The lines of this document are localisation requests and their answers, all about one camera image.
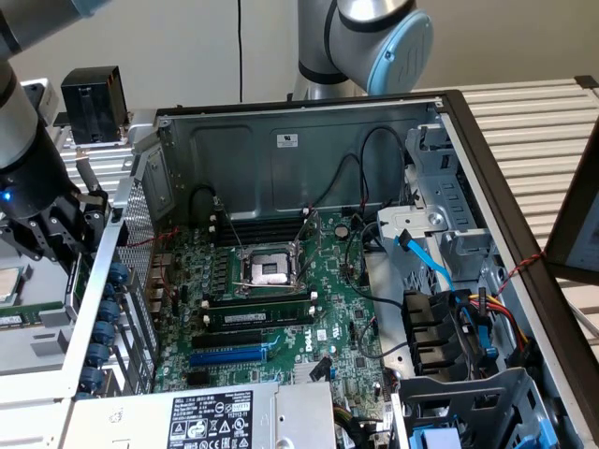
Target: white wall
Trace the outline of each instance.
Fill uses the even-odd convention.
[[[296,0],[242,0],[246,101],[285,99],[297,67]],[[596,0],[418,0],[435,44],[420,87],[591,74]],[[235,103],[235,0],[113,0],[12,62],[21,79],[119,65],[130,108]]]

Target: blue pcie slot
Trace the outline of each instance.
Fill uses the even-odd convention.
[[[193,354],[189,357],[191,368],[224,363],[260,362],[266,361],[267,350],[261,346],[229,349],[213,353]]]

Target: warning label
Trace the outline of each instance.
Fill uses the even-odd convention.
[[[168,449],[251,448],[251,391],[173,400]]]

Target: green circuit board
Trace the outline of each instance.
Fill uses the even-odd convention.
[[[384,417],[385,396],[388,398],[388,392],[385,391],[381,362],[361,356],[356,345],[351,344],[349,336],[350,322],[354,323],[357,333],[368,324],[374,314],[373,304],[357,294],[346,283],[344,276],[340,275],[347,243],[334,235],[338,224],[349,226],[349,219],[342,218],[339,213],[321,215],[321,249],[305,278],[307,284],[316,287],[319,296],[314,323],[262,330],[263,341],[276,342],[269,350],[267,361],[208,366],[210,384],[204,386],[303,383],[307,382],[306,378],[312,367],[322,357],[329,356],[332,360],[333,400],[350,407],[355,415]],[[306,252],[309,252],[315,247],[315,242],[306,243],[306,246]],[[180,287],[186,284],[189,298],[186,304],[180,304],[177,317],[171,314],[170,307],[162,308],[159,334],[161,356],[156,370],[154,392],[190,388],[186,375],[192,370],[189,367],[189,357],[195,352],[191,339],[204,332],[198,311],[202,292],[212,288],[211,276],[206,276],[205,273],[209,272],[208,268],[212,268],[213,264],[222,260],[223,257],[219,254],[231,253],[232,248],[214,248],[203,237],[194,241],[193,231],[183,229],[171,241],[168,251],[179,254],[183,261],[179,270],[171,272],[170,282]],[[355,283],[358,283],[360,257],[356,244],[350,251],[349,259],[350,265],[354,266]],[[231,279],[237,279],[235,276],[239,276],[239,271],[231,269],[227,276],[226,283],[230,288]],[[371,354],[380,352],[377,338],[370,336],[365,342]],[[382,385],[384,390],[378,398],[373,392],[376,383]]]

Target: yellow wire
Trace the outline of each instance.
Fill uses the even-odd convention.
[[[469,299],[478,299],[478,295],[470,295],[468,297]],[[498,306],[502,306],[505,307],[504,304],[501,303],[501,301],[499,299],[497,299],[496,297],[492,297],[491,295],[487,295],[487,299],[492,302],[493,304],[496,304]],[[522,329],[520,329],[520,327],[518,326],[518,333],[520,334],[520,336],[522,337],[522,341],[524,341],[524,344],[528,344],[528,337],[526,337],[526,335],[524,335],[524,332],[522,332]]]

